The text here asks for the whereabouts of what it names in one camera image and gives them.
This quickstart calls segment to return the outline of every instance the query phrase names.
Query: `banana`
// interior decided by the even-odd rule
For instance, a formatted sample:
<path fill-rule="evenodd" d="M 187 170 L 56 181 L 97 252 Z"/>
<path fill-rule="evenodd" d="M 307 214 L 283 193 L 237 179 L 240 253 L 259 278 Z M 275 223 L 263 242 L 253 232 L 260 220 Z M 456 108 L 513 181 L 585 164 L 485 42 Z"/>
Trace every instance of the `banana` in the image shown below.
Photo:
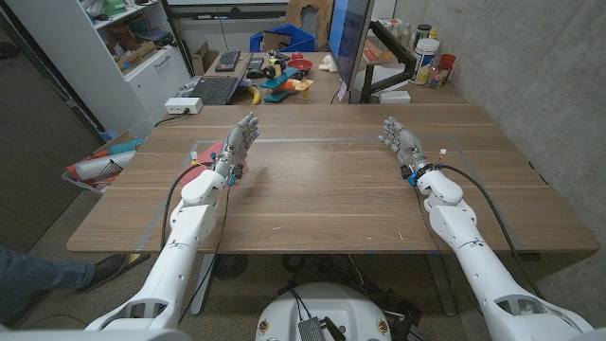
<path fill-rule="evenodd" d="M 261 102 L 261 93 L 255 86 L 249 86 L 248 92 L 253 94 L 253 105 L 257 105 Z"/>

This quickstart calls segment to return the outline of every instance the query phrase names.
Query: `cabinet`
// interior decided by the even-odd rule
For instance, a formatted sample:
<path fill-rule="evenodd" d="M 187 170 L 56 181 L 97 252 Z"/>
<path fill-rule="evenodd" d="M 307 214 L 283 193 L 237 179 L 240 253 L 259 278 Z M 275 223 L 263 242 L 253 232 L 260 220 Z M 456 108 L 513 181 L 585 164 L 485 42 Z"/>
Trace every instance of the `cabinet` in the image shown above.
<path fill-rule="evenodd" d="M 189 81 L 177 47 L 164 46 L 123 75 L 106 46 L 109 24 L 141 13 L 151 29 L 171 32 L 158 0 L 147 6 L 130 4 L 111 21 L 95 23 L 78 0 L 6 2 L 105 129 L 122 132 L 143 120 L 157 122 L 166 113 L 164 103 Z"/>

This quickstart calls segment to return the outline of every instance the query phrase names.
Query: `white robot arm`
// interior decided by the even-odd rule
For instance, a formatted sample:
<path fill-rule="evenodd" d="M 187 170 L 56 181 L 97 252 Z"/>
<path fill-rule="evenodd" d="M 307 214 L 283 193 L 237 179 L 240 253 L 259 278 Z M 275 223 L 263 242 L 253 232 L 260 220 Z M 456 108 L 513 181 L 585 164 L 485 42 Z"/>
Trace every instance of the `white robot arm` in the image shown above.
<path fill-rule="evenodd" d="M 181 190 L 182 200 L 170 214 L 170 232 L 141 290 L 126 303 L 93 321 L 87 331 L 176 329 L 192 265 L 215 226 L 218 200 L 232 171 L 246 158 L 258 136 L 258 119 L 243 118 L 223 142 L 210 170 L 204 170 Z"/>
<path fill-rule="evenodd" d="M 411 184 L 427 195 L 424 206 L 438 236 L 453 249 L 495 341 L 571 340 L 593 327 L 582 317 L 522 288 L 478 231 L 463 189 L 430 164 L 419 140 L 393 117 L 379 139 L 412 172 Z"/>

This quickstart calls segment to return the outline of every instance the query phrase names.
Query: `wooden tabletop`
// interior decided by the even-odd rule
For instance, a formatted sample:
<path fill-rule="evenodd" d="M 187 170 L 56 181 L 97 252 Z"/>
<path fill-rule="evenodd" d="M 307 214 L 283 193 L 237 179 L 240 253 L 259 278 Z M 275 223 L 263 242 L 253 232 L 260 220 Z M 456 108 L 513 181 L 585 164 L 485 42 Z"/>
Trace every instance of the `wooden tabletop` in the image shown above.
<path fill-rule="evenodd" d="M 220 253 L 435 250 L 415 191 L 401 179 L 395 154 L 376 139 L 389 116 L 420 138 L 430 159 L 446 148 L 442 163 L 486 186 L 521 251 L 588 252 L 598 247 L 589 230 L 476 105 L 283 103 L 208 106 L 199 115 L 155 129 L 67 248 L 157 252 L 163 199 L 192 146 L 198 143 L 198 152 L 203 152 L 251 111 L 259 117 L 260 137 L 248 153 L 243 178 L 230 190 Z M 490 246 L 507 252 L 480 192 L 458 174 L 445 172 L 464 189 Z M 180 188 L 171 207 L 180 198 Z M 214 251 L 224 213 L 223 198 L 216 228 L 201 251 Z"/>
<path fill-rule="evenodd" d="M 318 68 L 320 64 L 322 64 L 322 59 L 328 55 L 328 52 L 305 52 L 303 53 L 303 57 L 307 60 L 310 60 L 313 63 L 312 70 L 308 76 L 308 79 L 313 80 L 314 83 L 311 88 L 311 97 L 309 100 L 304 100 L 301 98 L 300 94 L 289 95 L 280 103 L 266 103 L 263 100 L 259 105 L 273 105 L 279 107 L 283 104 L 330 104 L 332 97 L 336 94 L 336 92 L 341 88 L 341 79 L 338 72 L 330 73 L 329 71 L 322 71 Z M 215 66 L 217 65 L 217 61 L 219 57 L 215 60 L 215 62 L 210 65 L 208 71 L 205 76 L 207 77 L 217 77 L 217 76 L 232 76 L 237 77 L 242 69 L 246 67 L 249 54 L 242 52 L 240 59 L 241 62 L 238 62 L 236 65 L 236 69 L 233 72 L 215 72 Z M 253 57 L 262 57 L 264 59 L 263 67 L 267 65 L 269 62 L 269 58 L 266 53 L 254 53 Z M 252 80 L 254 83 L 259 84 L 266 79 L 257 79 Z M 445 83 L 439 89 L 431 89 L 426 85 L 415 85 L 415 84 L 406 84 L 401 87 L 399 90 L 406 90 L 409 92 L 412 100 L 412 103 L 423 104 L 423 103 L 457 103 L 457 104 L 467 104 L 467 101 L 459 94 L 456 88 L 449 82 Z M 265 90 L 261 89 L 261 96 L 265 95 Z M 253 96 L 249 93 L 246 93 L 243 96 L 239 96 L 233 99 L 233 104 L 237 105 L 248 105 L 253 101 Z M 338 98 L 334 99 L 333 104 L 347 104 L 348 103 L 348 95 L 343 97 L 343 100 L 339 100 Z"/>

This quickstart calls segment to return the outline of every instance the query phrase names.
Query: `blue bin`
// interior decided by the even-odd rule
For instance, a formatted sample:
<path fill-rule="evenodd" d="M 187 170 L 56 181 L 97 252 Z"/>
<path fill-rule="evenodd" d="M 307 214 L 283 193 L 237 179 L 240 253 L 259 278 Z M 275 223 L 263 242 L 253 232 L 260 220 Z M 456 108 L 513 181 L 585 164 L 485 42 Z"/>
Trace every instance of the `blue bin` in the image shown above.
<path fill-rule="evenodd" d="M 315 36 L 296 27 L 293 24 L 286 24 L 281 27 L 272 28 L 270 32 L 286 33 L 291 35 L 291 45 L 280 49 L 278 52 L 315 52 Z M 250 37 L 250 52 L 261 51 L 261 40 L 263 33 L 257 33 Z"/>

